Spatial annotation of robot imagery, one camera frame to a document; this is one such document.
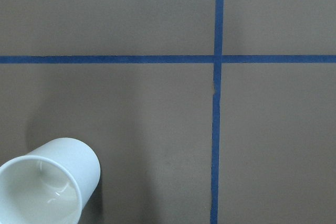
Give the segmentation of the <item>white cup on tree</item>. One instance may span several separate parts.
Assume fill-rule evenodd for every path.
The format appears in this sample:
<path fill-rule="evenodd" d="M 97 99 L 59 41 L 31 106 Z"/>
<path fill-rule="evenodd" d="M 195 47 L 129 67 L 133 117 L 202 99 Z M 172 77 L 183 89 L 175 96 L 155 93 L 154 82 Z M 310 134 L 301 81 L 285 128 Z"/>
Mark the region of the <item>white cup on tree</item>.
<path fill-rule="evenodd" d="M 57 138 L 1 166 L 1 223 L 78 223 L 100 180 L 86 143 Z"/>

